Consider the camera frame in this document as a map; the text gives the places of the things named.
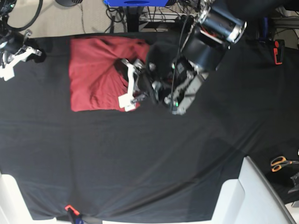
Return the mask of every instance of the black cable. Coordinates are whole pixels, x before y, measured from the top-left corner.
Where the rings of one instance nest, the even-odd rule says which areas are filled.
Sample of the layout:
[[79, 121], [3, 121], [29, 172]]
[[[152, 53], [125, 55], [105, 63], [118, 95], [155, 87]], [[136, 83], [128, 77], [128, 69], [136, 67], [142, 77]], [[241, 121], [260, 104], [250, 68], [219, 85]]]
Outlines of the black cable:
[[106, 33], [111, 28], [111, 25], [104, 31]]
[[122, 20], [122, 26], [123, 26], [123, 32], [126, 33], [127, 32], [127, 22], [124, 19]]
[[151, 19], [151, 15], [150, 15], [150, 7], [148, 7], [148, 12], [149, 12], [149, 19], [151, 22], [153, 22], [153, 20]]
[[116, 16], [112, 16], [112, 21], [111, 21], [111, 28], [110, 28], [110, 32], [111, 34], [114, 33], [114, 21], [115, 21]]
[[297, 39], [299, 40], [299, 36], [298, 36], [298, 34], [296, 33], [296, 31], [294, 29], [286, 28], [286, 29], [283, 29], [283, 30], [281, 30], [279, 32], [277, 32], [277, 30], [276, 30], [276, 34], [277, 34], [277, 36], [279, 36], [278, 34], [280, 34], [282, 32], [285, 32], [287, 30], [292, 30], [295, 33], [295, 35], [297, 36]]
[[174, 88], [174, 79], [175, 79], [175, 76], [176, 76], [177, 65], [178, 65], [178, 57], [179, 57], [180, 52], [181, 52], [181, 42], [182, 42], [182, 38], [183, 38], [183, 34], [184, 34], [184, 30], [185, 30], [188, 18], [189, 18], [189, 14], [187, 14], [187, 17], [186, 17], [185, 22], [183, 24], [183, 28], [182, 28], [182, 31], [181, 31], [181, 36], [180, 36], [179, 42], [178, 42], [178, 53], [177, 53], [177, 57], [176, 57], [176, 62], [174, 64], [174, 71], [173, 71], [172, 85], [171, 85], [171, 99], [170, 99], [170, 110], [171, 111], [172, 111], [172, 108], [173, 108], [173, 88]]
[[107, 6], [107, 9], [106, 9], [106, 15], [107, 17], [112, 21], [112, 15], [111, 13], [114, 13], [114, 12], [117, 12], [117, 14], [120, 15], [120, 20], [115, 20], [114, 22], [116, 23], [119, 23], [119, 22], [122, 22], [123, 19], [125, 18], [125, 14], [121, 12], [121, 10], [119, 8], [110, 8], [109, 6]]
[[166, 20], [166, 16], [165, 16], [165, 14], [162, 12], [161, 7], [159, 7], [158, 10], [160, 11], [160, 14], [161, 14], [162, 18], [164, 17], [164, 20]]
[[32, 24], [36, 21], [37, 17], [39, 16], [40, 12], [41, 12], [41, 9], [42, 9], [42, 6], [43, 6], [43, 0], [39, 0], [39, 3], [38, 3], [38, 7], [37, 7], [37, 10], [36, 10], [36, 14], [34, 15], [34, 17], [32, 18], [32, 20], [27, 23], [25, 26], [23, 27], [20, 27], [20, 28], [14, 28], [14, 27], [11, 27], [7, 24], [7, 21], [8, 21], [8, 16], [7, 18], [3, 19], [2, 18], [2, 21], [4, 22], [4, 25], [7, 29], [9, 30], [12, 30], [12, 31], [15, 31], [15, 32], [21, 32], [23, 30], [26, 30], [28, 29], [29, 27], [32, 26]]
[[153, 16], [153, 21], [155, 20], [156, 10], [157, 10], [157, 7], [155, 7], [154, 16]]
[[149, 19], [150, 19], [151, 22], [153, 22], [153, 20], [151, 19], [151, 15], [150, 15], [150, 7], [148, 7], [148, 11], [149, 11]]
[[83, 12], [83, 5], [82, 5], [82, 3], [81, 3], [81, 4], [78, 4], [78, 7], [79, 7], [80, 10], [81, 10], [81, 23], [82, 23], [82, 29], [83, 29], [83, 32], [86, 34], [85, 26], [84, 26], [84, 12]]
[[174, 11], [173, 9], [171, 9], [171, 8], [169, 8], [169, 7], [165, 7], [165, 8], [167, 8], [167, 9], [169, 9], [170, 11], [176, 13], [176, 14], [179, 16], [179, 18], [181, 18], [181, 15], [180, 15], [178, 12]]
[[181, 4], [179, 3], [179, 1], [177, 2], [177, 4], [178, 4], [178, 8], [179, 8], [180, 12], [186, 14], [186, 12], [183, 10], [183, 8], [182, 8]]

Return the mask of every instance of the blue container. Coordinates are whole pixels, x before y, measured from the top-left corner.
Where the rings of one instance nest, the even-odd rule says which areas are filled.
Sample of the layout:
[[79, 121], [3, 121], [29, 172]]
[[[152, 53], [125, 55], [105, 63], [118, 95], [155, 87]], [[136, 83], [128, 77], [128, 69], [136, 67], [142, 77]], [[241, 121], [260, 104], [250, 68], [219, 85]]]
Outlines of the blue container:
[[165, 6], [168, 0], [104, 0], [104, 3], [111, 6]]

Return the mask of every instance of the screw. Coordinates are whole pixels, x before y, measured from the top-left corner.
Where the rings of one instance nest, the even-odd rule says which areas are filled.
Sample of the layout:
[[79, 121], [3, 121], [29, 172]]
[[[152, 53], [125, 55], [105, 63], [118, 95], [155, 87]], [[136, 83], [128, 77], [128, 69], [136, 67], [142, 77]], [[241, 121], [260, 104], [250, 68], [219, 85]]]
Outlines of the screw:
[[167, 97], [165, 97], [165, 98], [164, 98], [164, 102], [165, 102], [166, 104], [169, 104], [169, 103], [170, 103], [170, 99], [168, 99]]
[[9, 62], [12, 62], [12, 61], [13, 61], [13, 56], [12, 56], [12, 55], [8, 56], [7, 60], [8, 60]]
[[154, 63], [149, 63], [149, 70], [154, 71], [156, 69], [156, 65]]
[[32, 31], [30, 29], [26, 30], [25, 36], [31, 36], [31, 35], [32, 35]]
[[194, 75], [190, 71], [187, 71], [187, 78], [192, 79], [194, 78]]

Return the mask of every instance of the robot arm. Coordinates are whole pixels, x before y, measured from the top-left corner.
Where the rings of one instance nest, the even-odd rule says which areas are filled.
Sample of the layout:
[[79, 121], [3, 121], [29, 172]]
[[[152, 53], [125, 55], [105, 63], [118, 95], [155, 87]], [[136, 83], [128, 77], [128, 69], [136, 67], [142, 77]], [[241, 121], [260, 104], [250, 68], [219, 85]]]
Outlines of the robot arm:
[[217, 70], [226, 51], [242, 37], [246, 20], [259, 18], [267, 10], [287, 2], [289, 0], [202, 0], [180, 57], [173, 64], [177, 65], [173, 68], [173, 81], [165, 85], [153, 80], [147, 95], [154, 97], [150, 94], [154, 89], [157, 101], [170, 108], [171, 113], [185, 114], [208, 73]]

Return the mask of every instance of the floor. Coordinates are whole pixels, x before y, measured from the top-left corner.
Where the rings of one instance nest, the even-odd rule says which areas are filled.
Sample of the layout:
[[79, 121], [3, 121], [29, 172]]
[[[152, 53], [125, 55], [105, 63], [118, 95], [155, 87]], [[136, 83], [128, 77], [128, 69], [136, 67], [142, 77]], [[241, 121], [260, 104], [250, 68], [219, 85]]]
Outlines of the floor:
[[[18, 0], [15, 9], [10, 13], [9, 24], [13, 27], [25, 25], [35, 14], [38, 1]], [[32, 37], [102, 33], [110, 26], [102, 0], [84, 0], [81, 6], [82, 8], [79, 5], [62, 7], [54, 0], [43, 0], [40, 16], [30, 27], [33, 31]], [[115, 25], [115, 32], [123, 32], [122, 24]], [[291, 30], [278, 34], [277, 39], [285, 39], [288, 47], [298, 48], [298, 37]], [[291, 205], [287, 205], [287, 208], [299, 224], [299, 208], [292, 208]], [[199, 224], [209, 224], [209, 222], [199, 222]]]

